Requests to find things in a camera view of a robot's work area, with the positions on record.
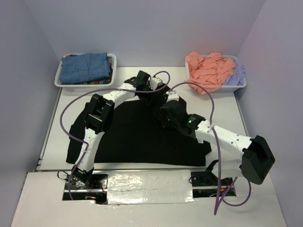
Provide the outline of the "black long sleeve shirt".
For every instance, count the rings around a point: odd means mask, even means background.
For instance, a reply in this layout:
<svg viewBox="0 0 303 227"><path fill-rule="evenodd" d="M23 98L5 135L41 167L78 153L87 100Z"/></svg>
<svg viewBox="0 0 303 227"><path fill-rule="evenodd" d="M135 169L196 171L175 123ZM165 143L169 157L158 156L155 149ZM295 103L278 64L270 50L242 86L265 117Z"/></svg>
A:
<svg viewBox="0 0 303 227"><path fill-rule="evenodd" d="M139 100L119 105L99 142L95 163L205 166L210 143L198 143L177 130L163 128L153 110Z"/></svg>

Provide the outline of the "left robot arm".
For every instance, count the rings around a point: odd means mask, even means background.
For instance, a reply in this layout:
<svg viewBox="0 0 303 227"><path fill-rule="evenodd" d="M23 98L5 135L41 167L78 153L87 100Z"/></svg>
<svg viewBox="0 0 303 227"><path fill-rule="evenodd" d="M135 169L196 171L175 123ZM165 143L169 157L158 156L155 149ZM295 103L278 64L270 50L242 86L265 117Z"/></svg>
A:
<svg viewBox="0 0 303 227"><path fill-rule="evenodd" d="M92 185L94 159L102 136L110 128L114 109L123 102L135 97L136 92L154 91L163 84L159 78L151 78L139 71L136 77L127 79L120 87L104 95L94 94L91 97L84 117L85 136L79 158L72 169L72 176L81 188Z"/></svg>

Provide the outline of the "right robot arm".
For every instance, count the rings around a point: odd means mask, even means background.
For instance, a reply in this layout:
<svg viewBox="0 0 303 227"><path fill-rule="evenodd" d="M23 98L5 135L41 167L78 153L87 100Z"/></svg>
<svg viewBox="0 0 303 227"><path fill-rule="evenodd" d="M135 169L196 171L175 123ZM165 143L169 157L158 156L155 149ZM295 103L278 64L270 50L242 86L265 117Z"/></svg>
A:
<svg viewBox="0 0 303 227"><path fill-rule="evenodd" d="M234 160L213 161L207 167L206 180L211 185L230 177L244 177L253 184L261 185L275 162L263 137L242 136L211 124L200 115L188 114L180 101L168 101L156 115L164 127L177 130L199 143L214 144L235 156Z"/></svg>

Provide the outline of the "orange pink shirt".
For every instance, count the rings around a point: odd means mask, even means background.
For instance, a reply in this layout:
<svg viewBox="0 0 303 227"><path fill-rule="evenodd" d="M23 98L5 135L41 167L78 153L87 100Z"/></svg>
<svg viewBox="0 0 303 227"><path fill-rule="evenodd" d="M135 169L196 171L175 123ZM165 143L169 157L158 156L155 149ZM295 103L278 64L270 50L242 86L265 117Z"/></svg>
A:
<svg viewBox="0 0 303 227"><path fill-rule="evenodd" d="M189 71L189 86L204 95L220 89L227 78L234 74L236 63L231 58L224 58L220 53L212 52L206 57L191 52L186 57Z"/></svg>

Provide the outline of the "left white plastic basket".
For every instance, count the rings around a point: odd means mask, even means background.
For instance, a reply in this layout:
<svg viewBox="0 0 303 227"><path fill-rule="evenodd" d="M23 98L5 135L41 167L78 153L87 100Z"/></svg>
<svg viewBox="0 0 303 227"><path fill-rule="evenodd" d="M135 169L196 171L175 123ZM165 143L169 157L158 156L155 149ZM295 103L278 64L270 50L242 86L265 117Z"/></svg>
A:
<svg viewBox="0 0 303 227"><path fill-rule="evenodd" d="M108 79L95 80L92 82L85 82L80 84L63 84L60 81L60 74L62 71L62 61L60 61L55 78L54 84L57 87L77 89L82 91L88 91L89 89L107 88L113 85L116 76L117 57L112 53L107 53L109 59L109 65L111 66L111 73Z"/></svg>

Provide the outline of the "white plastic basket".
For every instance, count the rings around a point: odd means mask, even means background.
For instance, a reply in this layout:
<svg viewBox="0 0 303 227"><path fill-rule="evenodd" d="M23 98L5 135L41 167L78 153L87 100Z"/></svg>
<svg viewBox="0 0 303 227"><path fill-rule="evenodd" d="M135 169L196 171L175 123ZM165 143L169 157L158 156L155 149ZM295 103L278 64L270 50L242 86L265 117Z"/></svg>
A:
<svg viewBox="0 0 303 227"><path fill-rule="evenodd" d="M85 82L80 84L63 84L60 81L60 74L62 71L62 61L60 61L55 78L54 84L57 87L77 89L82 91L88 91L89 89L107 88L113 85L116 76L117 57L112 53L107 53L109 59L109 65L111 66L111 73L108 79L95 80L92 82Z"/></svg>
<svg viewBox="0 0 303 227"><path fill-rule="evenodd" d="M222 55L224 58L231 58L232 60L237 60L240 62L240 60L233 56L233 55ZM186 67L186 73L187 77L189 79L189 71L188 71L188 64L185 62L185 67ZM234 92L239 88L244 88L247 85L246 78L244 79L244 85L242 86L222 86L220 89L216 90L215 92Z"/></svg>

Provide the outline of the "right white plastic basket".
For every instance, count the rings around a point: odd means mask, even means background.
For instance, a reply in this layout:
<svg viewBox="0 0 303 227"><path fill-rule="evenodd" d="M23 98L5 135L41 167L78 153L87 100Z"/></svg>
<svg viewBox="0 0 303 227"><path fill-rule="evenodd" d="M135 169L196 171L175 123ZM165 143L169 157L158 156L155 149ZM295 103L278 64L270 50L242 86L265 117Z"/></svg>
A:
<svg viewBox="0 0 303 227"><path fill-rule="evenodd" d="M240 60L233 56L233 55L222 55L224 58L231 58L232 60L237 60L240 62ZM185 67L186 67L186 73L187 77L189 79L189 71L188 71L188 64L185 62ZM220 89L216 90L215 92L234 92L239 88L244 88L247 85L246 78L244 79L244 85L242 86L222 86Z"/></svg>

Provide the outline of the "lavender shirt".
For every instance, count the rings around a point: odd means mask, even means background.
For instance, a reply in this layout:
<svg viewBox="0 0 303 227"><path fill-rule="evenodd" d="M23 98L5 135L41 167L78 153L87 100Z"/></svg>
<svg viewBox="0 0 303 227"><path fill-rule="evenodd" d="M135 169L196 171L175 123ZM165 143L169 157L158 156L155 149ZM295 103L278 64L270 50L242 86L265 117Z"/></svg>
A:
<svg viewBox="0 0 303 227"><path fill-rule="evenodd" d="M246 73L244 66L237 60L234 60L236 67L234 68L233 75L226 79L224 86L242 86L244 85L244 79L246 78Z"/></svg>

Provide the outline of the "silver foil tape cover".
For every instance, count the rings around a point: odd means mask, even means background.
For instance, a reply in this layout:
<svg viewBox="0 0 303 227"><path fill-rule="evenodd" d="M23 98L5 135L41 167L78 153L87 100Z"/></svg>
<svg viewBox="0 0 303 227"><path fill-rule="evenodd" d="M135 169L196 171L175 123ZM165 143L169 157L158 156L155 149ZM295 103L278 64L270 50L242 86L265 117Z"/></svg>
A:
<svg viewBox="0 0 303 227"><path fill-rule="evenodd" d="M176 204L193 202L189 170L112 171L107 202L114 205Z"/></svg>

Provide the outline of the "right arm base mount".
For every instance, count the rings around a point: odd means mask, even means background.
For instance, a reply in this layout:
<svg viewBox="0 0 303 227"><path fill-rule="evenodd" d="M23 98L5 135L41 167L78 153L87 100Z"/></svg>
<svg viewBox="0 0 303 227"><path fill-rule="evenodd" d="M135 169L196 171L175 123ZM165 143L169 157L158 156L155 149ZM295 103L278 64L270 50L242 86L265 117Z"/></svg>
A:
<svg viewBox="0 0 303 227"><path fill-rule="evenodd" d="M218 178L211 170L217 162L218 160L213 161L204 171L191 172L191 177L188 181L192 185L193 198L216 197ZM220 195L226 191L232 182L232 178L221 179ZM232 187L226 196L236 196L235 189Z"/></svg>

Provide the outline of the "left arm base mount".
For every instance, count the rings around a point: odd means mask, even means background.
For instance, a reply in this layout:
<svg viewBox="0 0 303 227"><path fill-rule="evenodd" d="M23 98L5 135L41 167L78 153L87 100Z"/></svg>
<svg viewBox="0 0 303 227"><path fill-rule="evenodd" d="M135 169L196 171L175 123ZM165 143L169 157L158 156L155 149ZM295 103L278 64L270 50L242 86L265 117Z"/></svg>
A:
<svg viewBox="0 0 303 227"><path fill-rule="evenodd" d="M104 173L93 173L92 182L85 186L81 181L75 178L71 179L70 192L68 189L68 176L65 179L65 186L63 190L63 201L95 201L96 204L107 204L107 184L108 174Z"/></svg>

